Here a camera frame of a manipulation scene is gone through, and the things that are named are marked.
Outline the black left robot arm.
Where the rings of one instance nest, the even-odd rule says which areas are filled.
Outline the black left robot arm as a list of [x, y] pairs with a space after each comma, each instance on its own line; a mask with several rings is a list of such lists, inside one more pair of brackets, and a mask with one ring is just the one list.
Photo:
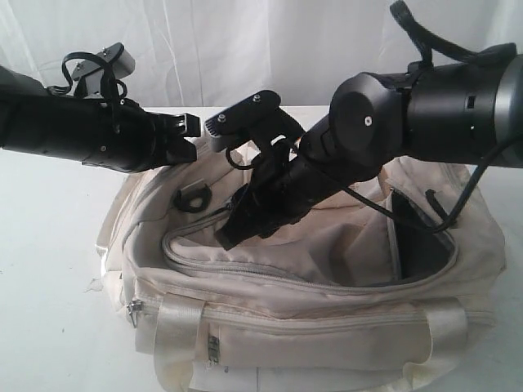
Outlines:
[[117, 172], [192, 163], [199, 118], [157, 114], [136, 102], [52, 96], [37, 80], [1, 69], [1, 147]]

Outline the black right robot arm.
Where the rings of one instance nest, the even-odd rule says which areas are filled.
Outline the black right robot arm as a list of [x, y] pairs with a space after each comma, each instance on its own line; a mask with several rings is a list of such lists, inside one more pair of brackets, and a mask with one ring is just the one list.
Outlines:
[[304, 130], [263, 90], [205, 124], [212, 148], [258, 147], [250, 181], [217, 231], [225, 249], [271, 236], [314, 205], [375, 177], [392, 159], [522, 165], [522, 58], [492, 47], [470, 60], [406, 73], [359, 73], [335, 91], [329, 112]]

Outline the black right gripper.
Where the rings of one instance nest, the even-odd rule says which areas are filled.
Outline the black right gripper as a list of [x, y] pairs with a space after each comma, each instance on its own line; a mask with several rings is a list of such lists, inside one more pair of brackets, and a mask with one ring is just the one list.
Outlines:
[[327, 149], [321, 142], [277, 142], [255, 158], [251, 180], [215, 239], [232, 249], [253, 236], [269, 237], [327, 198]]

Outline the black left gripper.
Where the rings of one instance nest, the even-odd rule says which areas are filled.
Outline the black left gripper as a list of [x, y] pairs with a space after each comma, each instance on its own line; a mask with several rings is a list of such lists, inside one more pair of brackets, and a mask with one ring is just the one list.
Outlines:
[[82, 100], [81, 108], [87, 111], [79, 128], [83, 165], [130, 173], [197, 159], [196, 146], [184, 139], [201, 137], [197, 116], [151, 113], [130, 100]]

